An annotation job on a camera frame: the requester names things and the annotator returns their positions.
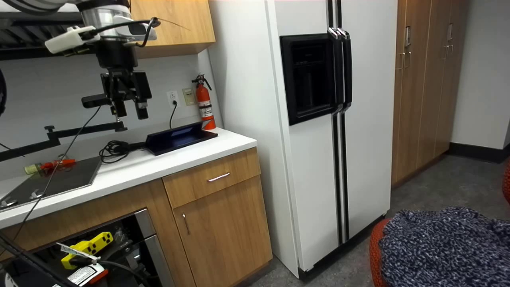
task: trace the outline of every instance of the electrical outlet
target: electrical outlet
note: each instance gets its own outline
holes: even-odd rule
[[[193,90],[191,88],[183,89],[183,95],[186,106],[196,105],[195,95],[193,94]]]
[[[180,106],[179,104],[179,94],[177,91],[170,91],[166,92],[166,96],[168,97],[168,102],[170,103],[170,107],[173,108],[173,101],[177,102],[177,106]]]

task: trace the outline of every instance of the floor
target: floor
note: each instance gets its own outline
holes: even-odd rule
[[[510,219],[510,206],[501,193],[505,164],[447,156],[423,173],[392,191],[392,217],[401,209],[440,210],[450,205],[469,206],[487,217]],[[277,259],[250,278],[243,287],[259,286],[373,286],[368,260],[369,232],[357,244],[333,258],[303,282]]]

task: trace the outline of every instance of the range hood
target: range hood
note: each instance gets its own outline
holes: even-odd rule
[[[34,16],[0,0],[0,60],[55,56],[46,49],[44,42],[64,33],[70,26],[83,26],[82,16],[74,4],[65,4],[52,15]]]

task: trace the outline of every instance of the stovetop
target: stovetop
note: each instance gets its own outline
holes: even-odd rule
[[[53,171],[44,170],[36,173],[5,195],[0,200],[0,209],[4,210],[29,203],[41,197],[47,198],[89,186],[94,181],[100,166],[101,158],[93,157],[58,168],[44,196],[42,192]]]

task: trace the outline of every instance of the red fire extinguisher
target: red fire extinguisher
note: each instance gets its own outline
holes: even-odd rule
[[[216,128],[216,123],[214,122],[213,109],[211,106],[211,98],[209,97],[209,91],[203,86],[205,82],[209,90],[211,86],[209,82],[204,77],[204,74],[196,76],[195,80],[191,81],[192,83],[196,83],[196,100],[198,102],[198,107],[200,109],[200,115],[202,116],[202,121],[211,120],[203,129],[212,130]]]

